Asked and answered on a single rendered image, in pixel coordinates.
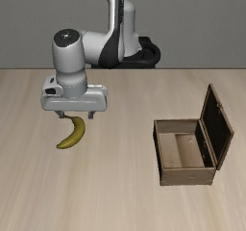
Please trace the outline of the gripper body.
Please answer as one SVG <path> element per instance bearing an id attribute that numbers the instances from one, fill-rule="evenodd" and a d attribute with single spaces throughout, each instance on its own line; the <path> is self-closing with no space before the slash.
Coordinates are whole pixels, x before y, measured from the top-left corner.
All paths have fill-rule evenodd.
<path id="1" fill-rule="evenodd" d="M 46 111 L 104 112 L 108 89 L 103 85 L 88 85 L 80 97 L 64 97 L 55 76 L 48 76 L 42 86 L 40 103 Z"/>

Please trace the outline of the yellow banana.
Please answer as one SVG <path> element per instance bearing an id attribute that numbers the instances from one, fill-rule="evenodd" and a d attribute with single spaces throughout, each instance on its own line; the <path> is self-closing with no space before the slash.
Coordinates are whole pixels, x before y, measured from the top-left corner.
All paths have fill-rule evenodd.
<path id="1" fill-rule="evenodd" d="M 61 141 L 58 145 L 58 149 L 66 149 L 74 146 L 77 144 L 86 131 L 86 124 L 82 118 L 79 116 L 66 116 L 66 118 L 69 118 L 72 120 L 72 123 L 74 125 L 73 132 L 63 141 Z"/>

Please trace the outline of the brown wooden box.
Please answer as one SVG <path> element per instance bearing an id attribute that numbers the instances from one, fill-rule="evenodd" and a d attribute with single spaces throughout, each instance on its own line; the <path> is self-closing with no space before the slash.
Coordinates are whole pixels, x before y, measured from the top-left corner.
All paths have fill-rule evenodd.
<path id="1" fill-rule="evenodd" d="M 215 162 L 199 119 L 155 120 L 161 186 L 211 185 Z"/>

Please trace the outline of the brown wooden box lid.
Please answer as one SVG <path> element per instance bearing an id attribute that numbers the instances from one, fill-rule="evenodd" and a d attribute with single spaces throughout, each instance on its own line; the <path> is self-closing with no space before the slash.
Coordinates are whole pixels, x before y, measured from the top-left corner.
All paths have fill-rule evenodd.
<path id="1" fill-rule="evenodd" d="M 216 169 L 219 170 L 229 150 L 234 130 L 213 84 L 209 84 L 201 112 L 206 139 Z"/>

